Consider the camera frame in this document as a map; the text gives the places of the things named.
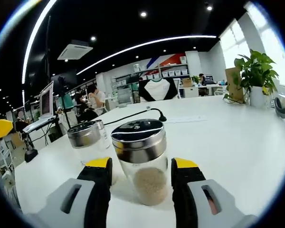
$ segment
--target stainless steel lid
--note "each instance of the stainless steel lid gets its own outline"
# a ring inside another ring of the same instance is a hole
[[[95,121],[80,123],[67,131],[68,138],[74,148],[94,144],[100,139],[100,131]]]
[[[167,146],[163,123],[154,119],[125,123],[111,134],[117,157],[125,162],[145,163],[162,155]]]
[[[104,122],[102,120],[95,120],[95,122],[100,130],[105,128]]]

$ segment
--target white flower pot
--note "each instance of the white flower pot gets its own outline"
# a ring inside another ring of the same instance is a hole
[[[270,96],[263,94],[263,88],[258,86],[251,87],[250,105],[256,108],[267,109],[270,104]]]

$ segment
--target keyboard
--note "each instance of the keyboard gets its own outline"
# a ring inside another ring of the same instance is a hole
[[[30,124],[29,126],[25,127],[23,129],[23,132],[26,134],[31,133],[32,131],[36,130],[38,127],[40,127],[40,126],[42,126],[48,122],[51,122],[55,118],[56,118],[56,116],[51,116],[48,118],[41,118],[41,119],[37,120],[36,122]]]

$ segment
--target black and white shirt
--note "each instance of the black and white shirt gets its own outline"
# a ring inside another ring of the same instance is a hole
[[[145,80],[139,82],[141,102],[176,99],[178,95],[173,78],[160,81]]]

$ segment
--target glass jar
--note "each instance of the glass jar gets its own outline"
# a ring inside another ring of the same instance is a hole
[[[111,134],[117,157],[138,198],[156,205],[167,196],[166,132],[163,123],[153,119],[125,123]]]
[[[114,165],[113,157],[116,156],[116,154],[108,149],[109,146],[107,145],[108,139],[105,137],[105,128],[99,128],[101,123],[102,121],[80,123],[71,127],[67,131],[67,135],[83,166],[91,160],[105,157],[112,158],[112,185],[114,185],[117,181],[117,165]]]

